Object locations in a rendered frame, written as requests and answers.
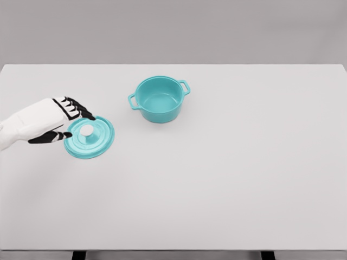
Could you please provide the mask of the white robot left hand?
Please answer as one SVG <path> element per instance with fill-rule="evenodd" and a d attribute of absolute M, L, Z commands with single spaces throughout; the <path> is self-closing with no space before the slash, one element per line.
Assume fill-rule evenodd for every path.
<path fill-rule="evenodd" d="M 76 119 L 95 121 L 86 107 L 71 97 L 46 98 L 16 113 L 20 120 L 18 136 L 30 144 L 48 144 L 71 138 L 71 132 L 57 129 Z"/>

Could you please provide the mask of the teal pot lid white knob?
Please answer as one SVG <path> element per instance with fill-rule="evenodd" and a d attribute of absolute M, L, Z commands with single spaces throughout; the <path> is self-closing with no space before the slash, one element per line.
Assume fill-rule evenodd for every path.
<path fill-rule="evenodd" d="M 90 125 L 93 132 L 82 135 L 83 126 Z M 112 145 L 115 137 L 114 127 L 110 121 L 102 116 L 95 116 L 95 120 L 79 118 L 73 121 L 68 129 L 72 137 L 64 140 L 66 151 L 79 159 L 92 159 L 106 152 Z"/>

